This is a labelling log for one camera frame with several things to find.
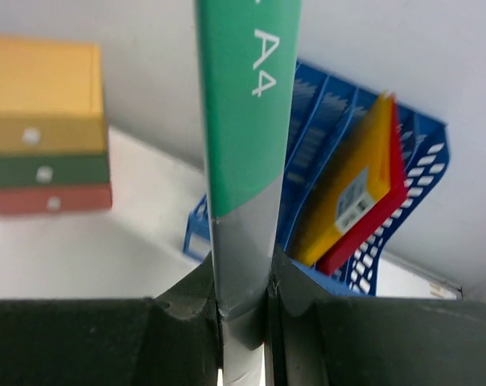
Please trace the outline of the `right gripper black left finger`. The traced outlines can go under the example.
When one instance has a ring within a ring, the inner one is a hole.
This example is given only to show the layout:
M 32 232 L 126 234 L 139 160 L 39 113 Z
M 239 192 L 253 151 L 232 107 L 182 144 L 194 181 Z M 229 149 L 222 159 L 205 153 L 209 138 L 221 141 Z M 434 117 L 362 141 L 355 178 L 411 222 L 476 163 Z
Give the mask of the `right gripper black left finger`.
M 0 300 L 0 385 L 214 385 L 212 261 L 156 298 Z

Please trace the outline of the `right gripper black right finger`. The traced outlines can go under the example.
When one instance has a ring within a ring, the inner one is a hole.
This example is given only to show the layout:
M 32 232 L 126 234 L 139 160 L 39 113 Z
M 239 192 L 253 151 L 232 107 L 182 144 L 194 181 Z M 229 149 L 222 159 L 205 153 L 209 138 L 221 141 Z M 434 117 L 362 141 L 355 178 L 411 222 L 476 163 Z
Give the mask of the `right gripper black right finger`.
M 486 304 L 335 296 L 281 249 L 267 295 L 268 385 L 486 385 Z

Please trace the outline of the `yellow translucent folder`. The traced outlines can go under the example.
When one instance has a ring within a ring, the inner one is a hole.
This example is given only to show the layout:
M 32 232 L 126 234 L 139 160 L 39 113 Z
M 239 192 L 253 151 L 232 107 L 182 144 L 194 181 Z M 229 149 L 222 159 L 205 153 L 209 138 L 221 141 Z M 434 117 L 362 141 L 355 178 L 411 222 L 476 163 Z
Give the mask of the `yellow translucent folder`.
M 349 230 L 358 215 L 353 206 L 367 187 L 379 182 L 381 149 L 387 145 L 383 92 L 337 147 L 313 186 L 288 248 L 300 263 L 314 265 Z

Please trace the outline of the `red folder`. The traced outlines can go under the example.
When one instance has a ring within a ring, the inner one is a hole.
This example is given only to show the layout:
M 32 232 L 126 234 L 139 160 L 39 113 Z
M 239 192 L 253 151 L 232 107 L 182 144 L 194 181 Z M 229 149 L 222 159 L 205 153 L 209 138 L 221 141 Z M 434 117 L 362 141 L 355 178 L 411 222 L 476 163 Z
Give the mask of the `red folder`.
M 398 118 L 395 96 L 386 99 L 387 145 L 381 149 L 379 182 L 367 187 L 354 206 L 358 215 L 349 230 L 326 251 L 316 268 L 327 275 L 334 273 L 367 240 L 406 198 L 404 161 L 397 132 Z

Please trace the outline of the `red drawer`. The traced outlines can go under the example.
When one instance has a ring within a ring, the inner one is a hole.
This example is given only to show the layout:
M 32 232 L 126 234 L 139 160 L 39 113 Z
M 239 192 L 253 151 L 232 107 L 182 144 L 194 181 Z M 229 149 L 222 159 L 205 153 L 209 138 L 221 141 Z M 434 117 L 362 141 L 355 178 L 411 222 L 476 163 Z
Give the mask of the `red drawer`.
M 109 210 L 110 183 L 0 189 L 0 216 Z

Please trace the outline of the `green drawer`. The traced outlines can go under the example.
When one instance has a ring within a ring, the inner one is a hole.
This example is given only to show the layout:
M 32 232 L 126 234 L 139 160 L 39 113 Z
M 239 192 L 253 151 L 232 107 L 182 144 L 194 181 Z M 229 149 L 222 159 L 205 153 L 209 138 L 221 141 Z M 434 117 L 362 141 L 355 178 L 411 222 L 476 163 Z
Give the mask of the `green drawer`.
M 109 181 L 107 153 L 0 157 L 0 188 L 86 185 Z

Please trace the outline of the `drawer box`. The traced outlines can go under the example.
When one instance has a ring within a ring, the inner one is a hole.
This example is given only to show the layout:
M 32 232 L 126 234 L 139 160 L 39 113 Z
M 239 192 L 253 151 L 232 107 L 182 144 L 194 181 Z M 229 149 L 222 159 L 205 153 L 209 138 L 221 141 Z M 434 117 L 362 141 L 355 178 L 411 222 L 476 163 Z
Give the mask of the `drawer box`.
M 0 216 L 112 204 L 101 49 L 0 35 Z

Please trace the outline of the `yellow drawer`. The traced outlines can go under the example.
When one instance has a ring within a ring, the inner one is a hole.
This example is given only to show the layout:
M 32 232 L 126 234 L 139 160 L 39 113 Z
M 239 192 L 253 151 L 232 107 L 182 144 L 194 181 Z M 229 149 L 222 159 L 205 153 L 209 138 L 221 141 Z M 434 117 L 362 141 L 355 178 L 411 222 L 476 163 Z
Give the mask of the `yellow drawer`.
M 107 148 L 103 117 L 0 115 L 0 155 L 95 154 Z

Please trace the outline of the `green clip file folder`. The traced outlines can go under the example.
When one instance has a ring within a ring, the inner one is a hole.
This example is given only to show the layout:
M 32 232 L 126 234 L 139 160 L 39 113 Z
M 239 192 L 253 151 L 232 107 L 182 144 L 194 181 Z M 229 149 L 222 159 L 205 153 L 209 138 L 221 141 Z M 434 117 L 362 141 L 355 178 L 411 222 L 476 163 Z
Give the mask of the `green clip file folder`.
M 195 8 L 223 382 L 256 385 L 301 4 L 198 1 Z

